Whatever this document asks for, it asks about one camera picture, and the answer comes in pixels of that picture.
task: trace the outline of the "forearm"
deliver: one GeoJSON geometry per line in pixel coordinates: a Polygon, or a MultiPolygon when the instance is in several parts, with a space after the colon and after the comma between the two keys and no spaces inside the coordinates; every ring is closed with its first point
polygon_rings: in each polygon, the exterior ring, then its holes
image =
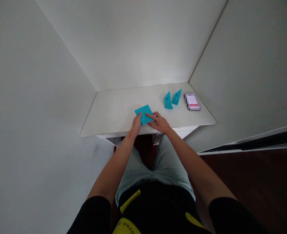
{"type": "Polygon", "coordinates": [[[117,188],[124,174],[129,155],[133,148],[136,136],[132,131],[124,138],[116,152],[100,173],[87,199],[94,196],[102,196],[114,202],[117,188]]]}
{"type": "Polygon", "coordinates": [[[217,197],[236,199],[216,173],[174,130],[171,129],[166,135],[207,207],[217,197]]]}

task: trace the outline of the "yellow pattern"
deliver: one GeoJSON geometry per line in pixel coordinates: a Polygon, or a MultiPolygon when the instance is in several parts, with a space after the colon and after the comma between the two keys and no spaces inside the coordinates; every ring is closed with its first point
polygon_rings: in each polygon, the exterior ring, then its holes
{"type": "Polygon", "coordinates": [[[121,218],[112,234],[141,234],[137,227],[128,219],[121,218]]]}
{"type": "Polygon", "coordinates": [[[187,220],[190,221],[190,223],[200,227],[200,228],[204,228],[206,229],[199,221],[197,221],[190,213],[186,212],[186,218],[187,220]]]}
{"type": "Polygon", "coordinates": [[[124,211],[126,210],[126,208],[128,207],[128,205],[138,196],[141,195],[141,191],[138,190],[136,193],[134,193],[134,195],[132,195],[120,208],[121,213],[123,214],[124,211]]]}

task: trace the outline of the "table top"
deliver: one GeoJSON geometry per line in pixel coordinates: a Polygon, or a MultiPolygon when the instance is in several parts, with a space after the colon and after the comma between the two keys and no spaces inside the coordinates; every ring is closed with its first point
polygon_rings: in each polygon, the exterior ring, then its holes
{"type": "MultiPolygon", "coordinates": [[[[172,128],[215,124],[216,121],[199,99],[200,111],[187,110],[183,94],[194,92],[189,83],[163,84],[138,88],[99,91],[91,106],[81,136],[128,132],[132,126],[135,110],[149,105],[152,112],[158,111],[172,128]],[[164,107],[164,97],[182,89],[178,105],[173,109],[164,107]]],[[[142,131],[152,130],[149,125],[142,131]]]]}

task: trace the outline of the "blue origami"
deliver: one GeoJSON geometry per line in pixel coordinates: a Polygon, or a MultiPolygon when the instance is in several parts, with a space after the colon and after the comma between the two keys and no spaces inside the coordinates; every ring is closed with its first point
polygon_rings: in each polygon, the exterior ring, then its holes
{"type": "Polygon", "coordinates": [[[145,124],[147,124],[153,120],[152,118],[146,116],[146,113],[153,115],[149,105],[143,106],[143,107],[135,110],[136,115],[139,115],[140,112],[141,112],[141,118],[140,118],[141,126],[143,126],[143,125],[145,125],[145,124]]]}
{"type": "Polygon", "coordinates": [[[173,106],[170,102],[170,92],[168,91],[168,93],[166,94],[166,96],[164,97],[164,107],[166,109],[172,109],[173,106]]]}
{"type": "Polygon", "coordinates": [[[181,95],[181,90],[180,89],[177,93],[174,94],[173,99],[172,99],[172,104],[178,105],[180,95],[181,95]]]}

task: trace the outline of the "wooden floor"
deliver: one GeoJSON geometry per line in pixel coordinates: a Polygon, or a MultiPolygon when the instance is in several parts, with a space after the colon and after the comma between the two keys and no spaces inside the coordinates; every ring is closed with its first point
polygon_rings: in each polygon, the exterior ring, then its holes
{"type": "MultiPolygon", "coordinates": [[[[138,136],[135,147],[150,169],[157,150],[151,136],[138,136]]],[[[213,154],[202,158],[270,233],[287,233],[287,149],[213,154]]],[[[208,212],[199,196],[196,203],[201,219],[205,219],[208,212]]],[[[113,207],[112,221],[116,210],[117,207],[113,207]]],[[[210,220],[202,221],[211,226],[210,220]]]]}

